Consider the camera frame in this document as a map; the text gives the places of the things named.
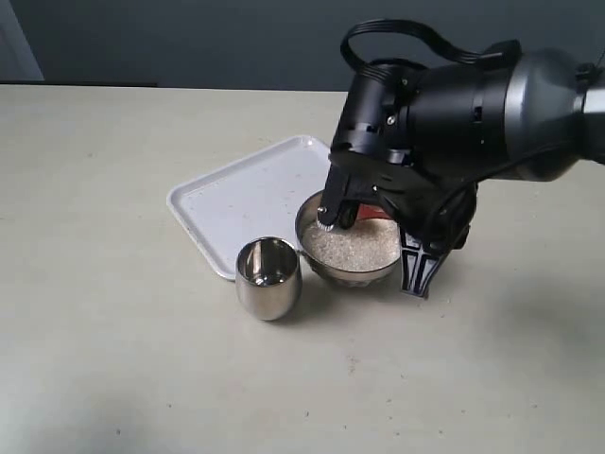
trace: table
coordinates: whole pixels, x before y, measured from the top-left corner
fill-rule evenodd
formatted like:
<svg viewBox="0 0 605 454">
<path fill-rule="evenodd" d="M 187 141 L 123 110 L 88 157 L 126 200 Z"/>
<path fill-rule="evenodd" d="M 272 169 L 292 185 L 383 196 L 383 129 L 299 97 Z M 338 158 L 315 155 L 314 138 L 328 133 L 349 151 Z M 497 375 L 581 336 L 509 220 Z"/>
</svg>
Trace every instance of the table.
<svg viewBox="0 0 605 454">
<path fill-rule="evenodd" d="M 0 451 L 602 450 L 605 173 L 488 182 L 428 301 L 261 323 L 165 206 L 344 94 L 0 86 Z"/>
</svg>

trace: plastic tray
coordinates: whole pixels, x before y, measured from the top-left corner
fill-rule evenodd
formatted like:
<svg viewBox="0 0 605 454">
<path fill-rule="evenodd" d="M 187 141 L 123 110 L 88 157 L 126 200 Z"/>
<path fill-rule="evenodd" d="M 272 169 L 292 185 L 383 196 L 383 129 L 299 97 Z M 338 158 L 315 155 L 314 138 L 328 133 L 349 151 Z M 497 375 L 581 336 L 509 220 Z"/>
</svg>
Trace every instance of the plastic tray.
<svg viewBox="0 0 605 454">
<path fill-rule="evenodd" d="M 323 189 L 328 152 L 315 137 L 291 137 L 179 184 L 167 204 L 212 268 L 234 280 L 235 259 L 249 241 L 277 236 L 296 244 L 296 213 Z"/>
</svg>

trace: metal cup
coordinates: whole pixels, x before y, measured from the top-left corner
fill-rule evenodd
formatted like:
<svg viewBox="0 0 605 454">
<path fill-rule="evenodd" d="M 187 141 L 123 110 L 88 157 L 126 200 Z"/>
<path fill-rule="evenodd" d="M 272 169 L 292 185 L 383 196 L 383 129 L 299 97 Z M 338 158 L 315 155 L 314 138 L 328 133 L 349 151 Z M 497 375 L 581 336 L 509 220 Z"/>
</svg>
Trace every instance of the metal cup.
<svg viewBox="0 0 605 454">
<path fill-rule="evenodd" d="M 235 265 L 237 297 L 259 320 L 283 317 L 301 296 L 298 253 L 280 238 L 268 236 L 248 243 Z"/>
</svg>

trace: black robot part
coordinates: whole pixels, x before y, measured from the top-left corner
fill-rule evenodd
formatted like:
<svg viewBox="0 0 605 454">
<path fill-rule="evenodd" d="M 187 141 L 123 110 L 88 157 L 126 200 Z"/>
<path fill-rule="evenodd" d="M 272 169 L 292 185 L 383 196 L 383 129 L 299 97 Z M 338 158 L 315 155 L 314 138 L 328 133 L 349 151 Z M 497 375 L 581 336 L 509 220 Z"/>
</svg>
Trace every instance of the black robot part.
<svg viewBox="0 0 605 454">
<path fill-rule="evenodd" d="M 453 64 L 366 63 L 349 41 L 374 32 L 418 38 Z M 508 41 L 474 53 L 405 20 L 359 24 L 340 49 L 355 77 L 318 222 L 347 228 L 359 203 L 381 206 L 400 226 L 403 291 L 426 296 L 464 245 L 482 180 L 551 181 L 580 158 L 605 162 L 603 74 L 561 51 Z"/>
</svg>

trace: metal bowl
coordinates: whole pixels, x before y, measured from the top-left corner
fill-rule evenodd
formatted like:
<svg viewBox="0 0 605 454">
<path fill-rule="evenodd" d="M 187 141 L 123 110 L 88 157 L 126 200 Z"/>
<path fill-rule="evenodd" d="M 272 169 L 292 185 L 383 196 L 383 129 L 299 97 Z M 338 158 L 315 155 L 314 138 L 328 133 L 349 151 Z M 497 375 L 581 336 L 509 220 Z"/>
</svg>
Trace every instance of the metal bowl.
<svg viewBox="0 0 605 454">
<path fill-rule="evenodd" d="M 383 268 L 372 271 L 346 271 L 326 265 L 312 256 L 303 245 L 303 234 L 312 223 L 317 222 L 318 208 L 321 201 L 321 191 L 314 194 L 302 204 L 296 215 L 295 228 L 301 255 L 307 261 L 311 270 L 323 279 L 335 282 L 344 287 L 365 287 L 373 282 L 387 277 L 396 267 L 399 259 Z"/>
</svg>

